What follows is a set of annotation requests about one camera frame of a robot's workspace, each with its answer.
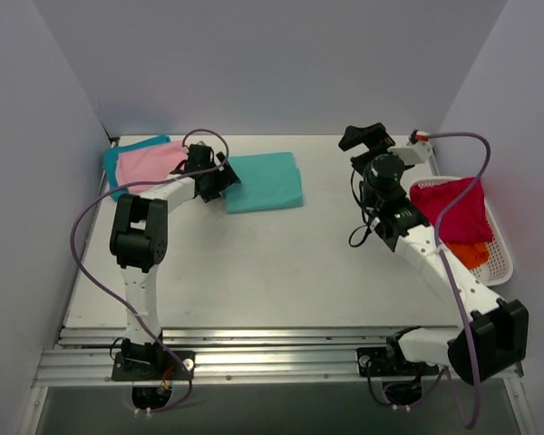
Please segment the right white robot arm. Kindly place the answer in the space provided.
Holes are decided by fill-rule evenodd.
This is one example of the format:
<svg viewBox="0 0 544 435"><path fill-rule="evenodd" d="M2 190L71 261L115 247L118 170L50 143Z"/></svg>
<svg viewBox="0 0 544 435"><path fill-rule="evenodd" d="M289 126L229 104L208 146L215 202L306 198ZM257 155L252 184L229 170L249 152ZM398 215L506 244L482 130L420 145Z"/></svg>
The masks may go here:
<svg viewBox="0 0 544 435"><path fill-rule="evenodd" d="M365 233L377 235L404 258L454 318L449 327L415 326L396 334L384 352L387 368L403 374L417 363L447 366L475 386L526 358L529 311L518 299L505 300L469 271L403 189L404 172L431 157L430 138L415 130L398 145L377 122L346 127L338 147L366 148L350 159L362 178L355 202Z"/></svg>

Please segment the mint green t shirt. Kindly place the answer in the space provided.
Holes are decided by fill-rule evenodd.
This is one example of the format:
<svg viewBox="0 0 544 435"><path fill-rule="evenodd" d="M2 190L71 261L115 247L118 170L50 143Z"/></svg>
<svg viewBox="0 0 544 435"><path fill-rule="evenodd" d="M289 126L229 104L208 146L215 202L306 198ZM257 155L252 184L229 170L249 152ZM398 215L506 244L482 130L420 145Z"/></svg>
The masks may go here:
<svg viewBox="0 0 544 435"><path fill-rule="evenodd" d="M224 191L228 214L304 206L301 173L292 152L230 157L228 163L240 180Z"/></svg>

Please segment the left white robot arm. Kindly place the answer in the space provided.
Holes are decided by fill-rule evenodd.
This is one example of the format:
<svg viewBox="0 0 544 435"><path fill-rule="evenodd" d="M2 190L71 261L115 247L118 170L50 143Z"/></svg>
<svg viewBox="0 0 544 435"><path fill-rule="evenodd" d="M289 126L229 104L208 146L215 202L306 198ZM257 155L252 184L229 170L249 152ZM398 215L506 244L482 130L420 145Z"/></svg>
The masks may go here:
<svg viewBox="0 0 544 435"><path fill-rule="evenodd" d="M227 152L203 142L191 144L184 160L161 183L141 194L120 196L115 209L110 251L125 288L127 326L121 357L144 380L162 373L168 353L161 346L157 276L168 250L169 215L195 198L208 203L240 182Z"/></svg>

